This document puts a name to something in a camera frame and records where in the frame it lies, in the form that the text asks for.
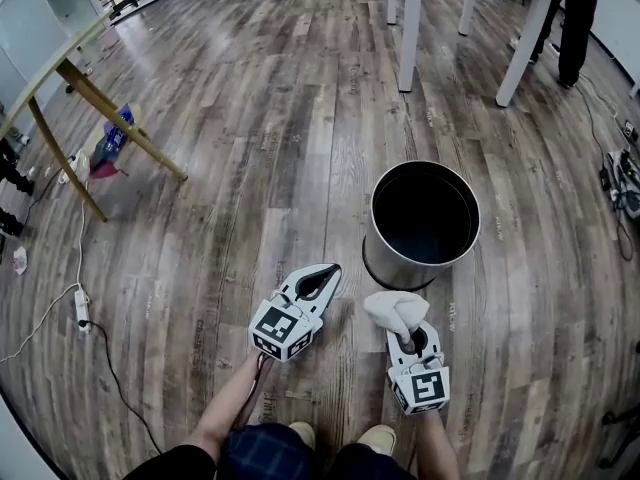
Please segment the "white cloth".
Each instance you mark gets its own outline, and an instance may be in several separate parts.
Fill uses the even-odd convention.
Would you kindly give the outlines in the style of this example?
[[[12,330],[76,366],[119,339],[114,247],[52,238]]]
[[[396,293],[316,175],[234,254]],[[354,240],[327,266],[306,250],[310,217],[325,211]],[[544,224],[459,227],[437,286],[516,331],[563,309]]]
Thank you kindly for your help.
[[[398,335],[403,344],[425,320],[430,304],[420,295],[407,291],[380,291],[364,300],[364,310],[373,322]]]

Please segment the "metal trash bin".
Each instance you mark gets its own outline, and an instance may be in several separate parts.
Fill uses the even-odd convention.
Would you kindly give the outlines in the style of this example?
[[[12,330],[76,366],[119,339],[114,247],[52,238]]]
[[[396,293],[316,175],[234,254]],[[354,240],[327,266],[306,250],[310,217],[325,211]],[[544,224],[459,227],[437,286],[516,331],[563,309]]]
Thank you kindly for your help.
[[[406,161],[375,184],[362,259],[383,288],[415,292],[464,258],[480,230],[480,206],[464,178],[437,162]]]

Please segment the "round yellow wooden table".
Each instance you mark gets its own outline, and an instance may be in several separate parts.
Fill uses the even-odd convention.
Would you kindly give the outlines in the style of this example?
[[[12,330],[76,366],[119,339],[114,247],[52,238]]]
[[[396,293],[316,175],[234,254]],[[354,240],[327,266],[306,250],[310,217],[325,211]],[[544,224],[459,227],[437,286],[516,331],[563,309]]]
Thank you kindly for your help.
[[[67,157],[63,154],[51,132],[47,121],[35,98],[38,89],[44,84],[47,78],[56,72],[67,83],[69,83],[93,108],[95,108],[102,116],[114,124],[114,126],[131,139],[138,147],[144,150],[160,165],[169,169],[179,180],[185,181],[188,175],[183,172],[169,157],[149,140],[149,136],[138,125],[130,125],[118,115],[118,106],[103,94],[90,80],[85,76],[70,60],[69,54],[77,49],[81,44],[89,41],[96,35],[100,29],[109,21],[111,9],[103,10],[89,25],[81,32],[66,40],[52,56],[43,64],[40,70],[30,79],[26,87],[19,94],[13,107],[8,111],[6,119],[0,126],[0,138],[13,125],[14,119],[27,106],[35,119],[35,123],[41,131],[46,145],[54,155],[54,158],[60,164],[62,170],[67,174],[72,186],[81,196],[82,200],[89,204],[89,207],[99,217],[102,222],[107,221],[107,217],[98,207],[92,196],[89,194],[85,185],[79,181],[76,173],[72,170]]]

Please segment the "person's left beige shoe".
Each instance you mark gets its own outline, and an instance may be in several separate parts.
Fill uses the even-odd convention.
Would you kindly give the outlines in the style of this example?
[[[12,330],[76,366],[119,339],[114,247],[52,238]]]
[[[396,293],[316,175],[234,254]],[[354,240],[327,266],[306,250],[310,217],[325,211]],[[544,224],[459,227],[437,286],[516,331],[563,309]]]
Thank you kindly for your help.
[[[313,427],[303,421],[292,422],[289,428],[297,433],[302,442],[311,450],[316,449],[316,433]]]

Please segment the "person's beige shoe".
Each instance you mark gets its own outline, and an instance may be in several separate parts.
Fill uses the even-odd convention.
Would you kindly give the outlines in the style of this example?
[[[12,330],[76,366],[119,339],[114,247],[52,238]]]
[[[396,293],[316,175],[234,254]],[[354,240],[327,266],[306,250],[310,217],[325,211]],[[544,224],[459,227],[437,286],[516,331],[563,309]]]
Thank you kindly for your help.
[[[378,454],[391,456],[396,444],[396,433],[388,425],[375,425],[366,430],[357,440],[357,443]]]
[[[316,449],[316,433],[313,427],[303,421],[292,422],[289,428],[297,433],[302,442],[311,450]]]

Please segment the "person's black shirt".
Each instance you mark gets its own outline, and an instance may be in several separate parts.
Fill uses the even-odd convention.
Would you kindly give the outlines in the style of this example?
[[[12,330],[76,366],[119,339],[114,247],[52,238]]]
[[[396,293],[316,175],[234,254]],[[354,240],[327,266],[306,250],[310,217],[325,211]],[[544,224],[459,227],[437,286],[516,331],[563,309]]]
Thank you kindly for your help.
[[[205,450],[183,444],[145,461],[122,480],[214,480],[216,469]]]

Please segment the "person's left forearm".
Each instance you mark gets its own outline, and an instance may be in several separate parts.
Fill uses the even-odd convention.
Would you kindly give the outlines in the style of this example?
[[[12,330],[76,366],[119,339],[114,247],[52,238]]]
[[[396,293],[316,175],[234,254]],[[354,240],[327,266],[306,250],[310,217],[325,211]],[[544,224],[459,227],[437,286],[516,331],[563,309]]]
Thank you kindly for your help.
[[[224,441],[239,418],[255,407],[256,391],[266,380],[274,360],[251,352],[207,405],[184,443],[199,447],[218,462]]]

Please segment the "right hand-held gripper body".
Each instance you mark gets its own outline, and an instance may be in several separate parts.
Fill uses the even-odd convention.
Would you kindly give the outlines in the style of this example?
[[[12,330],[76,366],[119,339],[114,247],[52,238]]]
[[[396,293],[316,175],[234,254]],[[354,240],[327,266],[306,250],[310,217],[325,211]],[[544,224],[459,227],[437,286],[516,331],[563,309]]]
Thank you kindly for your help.
[[[411,366],[388,370],[392,393],[405,415],[440,410],[449,402],[449,368],[442,357],[436,354]]]

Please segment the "person's dark plaid trousers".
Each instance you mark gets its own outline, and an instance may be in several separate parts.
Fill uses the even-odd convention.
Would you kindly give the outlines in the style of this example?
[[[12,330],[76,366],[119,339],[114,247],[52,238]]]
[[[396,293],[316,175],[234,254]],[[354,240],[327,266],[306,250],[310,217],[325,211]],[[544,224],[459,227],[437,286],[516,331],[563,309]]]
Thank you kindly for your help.
[[[351,443],[325,469],[292,428],[279,423],[249,425],[225,442],[216,480],[416,480],[391,457]]]

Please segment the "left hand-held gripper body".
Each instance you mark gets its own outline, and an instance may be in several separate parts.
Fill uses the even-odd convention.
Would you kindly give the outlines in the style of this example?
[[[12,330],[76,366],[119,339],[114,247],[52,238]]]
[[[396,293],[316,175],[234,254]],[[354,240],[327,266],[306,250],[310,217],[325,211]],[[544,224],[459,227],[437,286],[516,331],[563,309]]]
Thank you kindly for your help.
[[[249,325],[253,345],[261,352],[287,362],[308,347],[323,326],[325,297],[302,297],[275,291],[263,300]]]

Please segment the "dark red cloth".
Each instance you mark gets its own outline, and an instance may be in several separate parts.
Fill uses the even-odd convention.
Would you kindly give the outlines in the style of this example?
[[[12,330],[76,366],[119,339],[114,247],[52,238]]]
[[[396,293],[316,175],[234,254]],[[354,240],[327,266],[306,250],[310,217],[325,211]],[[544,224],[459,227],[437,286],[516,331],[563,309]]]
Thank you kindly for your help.
[[[118,168],[115,164],[111,162],[101,162],[90,167],[89,177],[91,179],[98,180],[106,179],[117,174],[124,174],[125,176],[129,176],[128,173]]]

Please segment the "large white rectangular table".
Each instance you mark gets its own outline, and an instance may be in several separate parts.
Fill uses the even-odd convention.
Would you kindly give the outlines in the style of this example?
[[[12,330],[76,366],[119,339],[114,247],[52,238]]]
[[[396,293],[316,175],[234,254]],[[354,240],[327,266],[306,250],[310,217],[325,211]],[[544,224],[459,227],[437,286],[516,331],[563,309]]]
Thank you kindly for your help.
[[[515,53],[511,58],[509,67],[495,97],[496,104],[502,108],[509,106],[520,83],[543,27],[551,1],[532,0],[531,2]],[[469,33],[475,2],[476,0],[464,0],[458,26],[458,33],[462,36],[466,36]],[[398,80],[398,88],[402,93],[409,93],[412,90],[420,28],[421,3],[422,0],[404,0],[404,24]]]

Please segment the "white power strip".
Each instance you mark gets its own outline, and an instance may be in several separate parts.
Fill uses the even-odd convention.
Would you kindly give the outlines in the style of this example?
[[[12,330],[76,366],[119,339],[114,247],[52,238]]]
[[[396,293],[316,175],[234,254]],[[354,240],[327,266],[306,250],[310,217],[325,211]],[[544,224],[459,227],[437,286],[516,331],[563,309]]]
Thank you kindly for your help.
[[[83,333],[88,333],[91,330],[89,303],[90,300],[86,292],[82,288],[78,288],[74,292],[74,304],[76,320],[80,331]]]

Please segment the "person's right beige shoe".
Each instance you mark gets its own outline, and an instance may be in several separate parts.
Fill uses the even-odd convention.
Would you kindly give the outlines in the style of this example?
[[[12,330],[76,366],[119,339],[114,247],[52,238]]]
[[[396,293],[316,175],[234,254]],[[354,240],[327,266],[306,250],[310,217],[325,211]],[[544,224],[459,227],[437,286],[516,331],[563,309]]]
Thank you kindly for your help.
[[[366,430],[357,440],[357,443],[378,454],[391,456],[396,444],[396,433],[388,425],[375,425]]]

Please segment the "person's right forearm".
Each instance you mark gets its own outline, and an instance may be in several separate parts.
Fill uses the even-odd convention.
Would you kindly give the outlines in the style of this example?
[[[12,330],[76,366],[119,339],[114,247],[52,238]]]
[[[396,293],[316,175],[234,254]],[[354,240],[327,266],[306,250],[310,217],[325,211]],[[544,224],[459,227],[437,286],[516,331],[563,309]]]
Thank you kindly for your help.
[[[436,410],[416,419],[418,480],[461,480],[454,448]]]

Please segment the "blue plastic packet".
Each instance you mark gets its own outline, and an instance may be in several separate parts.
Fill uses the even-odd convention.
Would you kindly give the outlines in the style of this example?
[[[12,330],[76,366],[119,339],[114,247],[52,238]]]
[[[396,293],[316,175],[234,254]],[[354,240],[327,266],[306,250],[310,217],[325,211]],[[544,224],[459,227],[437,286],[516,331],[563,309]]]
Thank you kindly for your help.
[[[101,162],[111,162],[116,165],[127,142],[128,136],[121,129],[110,121],[105,121],[89,158],[89,166],[91,167]]]

